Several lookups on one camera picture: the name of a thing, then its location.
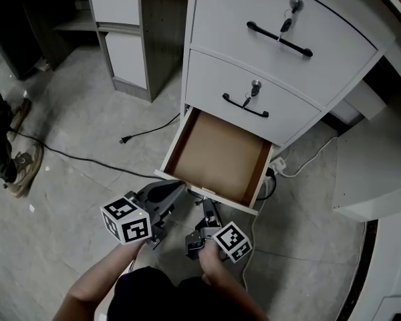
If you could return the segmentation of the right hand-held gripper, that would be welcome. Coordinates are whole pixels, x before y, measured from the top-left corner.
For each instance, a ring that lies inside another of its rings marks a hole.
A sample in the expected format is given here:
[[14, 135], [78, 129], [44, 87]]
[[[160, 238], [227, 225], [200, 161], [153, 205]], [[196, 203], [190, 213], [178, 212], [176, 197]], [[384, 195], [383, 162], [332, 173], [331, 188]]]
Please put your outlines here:
[[198, 259], [198, 253], [205, 247], [208, 239], [214, 240], [224, 251], [225, 258], [233, 263], [237, 263], [253, 249], [247, 235], [233, 221], [223, 225], [212, 199], [204, 197], [194, 204], [203, 205], [204, 217], [195, 230], [185, 237], [185, 254], [188, 258]]

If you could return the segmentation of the person's right hand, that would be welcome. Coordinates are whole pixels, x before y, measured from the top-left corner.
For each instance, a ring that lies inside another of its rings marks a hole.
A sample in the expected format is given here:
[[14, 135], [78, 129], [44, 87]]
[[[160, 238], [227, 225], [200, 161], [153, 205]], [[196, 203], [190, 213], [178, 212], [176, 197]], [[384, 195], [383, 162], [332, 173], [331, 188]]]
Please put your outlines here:
[[231, 274], [219, 257], [219, 247], [212, 239], [208, 239], [198, 254], [200, 266], [207, 281], [213, 286], [227, 285]]

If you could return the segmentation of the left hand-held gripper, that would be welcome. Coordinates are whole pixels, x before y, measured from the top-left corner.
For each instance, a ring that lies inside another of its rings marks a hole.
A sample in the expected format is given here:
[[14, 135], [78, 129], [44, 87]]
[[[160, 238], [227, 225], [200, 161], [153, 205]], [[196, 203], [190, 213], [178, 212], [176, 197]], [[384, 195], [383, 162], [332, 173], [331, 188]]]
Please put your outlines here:
[[186, 193], [186, 183], [164, 180], [130, 191], [100, 207], [106, 229], [122, 245], [147, 241], [159, 244], [166, 235], [165, 218]]

